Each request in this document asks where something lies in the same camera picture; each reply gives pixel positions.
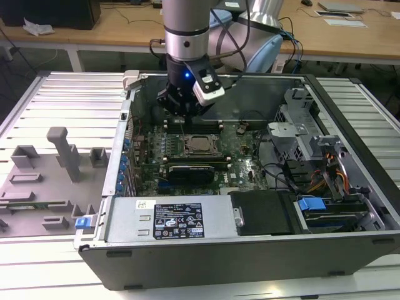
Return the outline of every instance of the floor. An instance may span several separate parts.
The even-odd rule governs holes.
[[[72,71],[68,55],[65,51],[51,49],[20,49],[25,58],[37,70],[46,71]],[[22,59],[18,52],[14,59],[6,63],[0,62],[0,123],[9,114],[16,101],[23,95],[35,75]],[[82,60],[88,72],[120,72],[120,60],[117,52],[83,51]],[[126,68],[141,70],[159,69],[158,60],[150,54],[126,53]],[[290,73],[294,62],[285,67],[284,73]],[[385,103],[394,94],[400,94],[400,68],[395,70],[392,66],[371,66],[363,64],[356,69],[355,64],[340,75],[334,74],[336,65],[328,62],[303,62],[299,71],[303,74],[313,74],[317,77],[343,77],[358,78],[382,102]],[[400,99],[391,97],[387,108],[392,114],[397,114],[400,108]]]

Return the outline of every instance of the power supply label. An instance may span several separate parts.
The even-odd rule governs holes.
[[[201,203],[156,204],[153,237],[155,239],[203,238]]]

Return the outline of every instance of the metal slotted platform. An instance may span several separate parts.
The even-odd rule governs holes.
[[[46,140],[51,126],[66,126],[68,141],[80,152],[94,145],[110,151],[125,98],[122,78],[122,74],[70,72],[37,78],[0,126],[0,184],[12,167],[14,145],[33,144],[39,154],[55,153]],[[400,146],[388,147],[400,141],[397,122],[362,85],[347,79],[319,80],[387,171],[399,172]],[[328,120],[321,118],[334,133]],[[399,184],[398,174],[391,176]],[[302,299],[313,295],[330,300],[400,298],[398,254],[381,257],[352,276],[108,291],[73,249],[72,240],[72,236],[0,239],[0,299],[72,299],[77,294],[110,300]]]
[[[0,185],[14,166],[10,156],[16,146],[56,153],[46,139],[52,126],[67,127],[68,143],[80,153],[92,147],[111,152],[126,97],[122,79],[122,73],[52,72],[37,77],[0,126]]]
[[[349,79],[318,78],[350,125],[400,187],[400,125],[383,105],[362,85]],[[336,134],[324,114],[322,122]]]

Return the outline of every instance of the motherboard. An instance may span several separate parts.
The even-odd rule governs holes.
[[[268,189],[255,156],[259,128],[264,126],[251,128],[242,121],[185,126],[179,120],[162,126],[136,125],[140,130],[133,131],[131,162],[137,195],[223,195]]]

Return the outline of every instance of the computer case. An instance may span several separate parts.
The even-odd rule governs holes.
[[[22,26],[24,18],[54,27],[92,29],[101,14],[98,0],[0,0],[6,26]]]

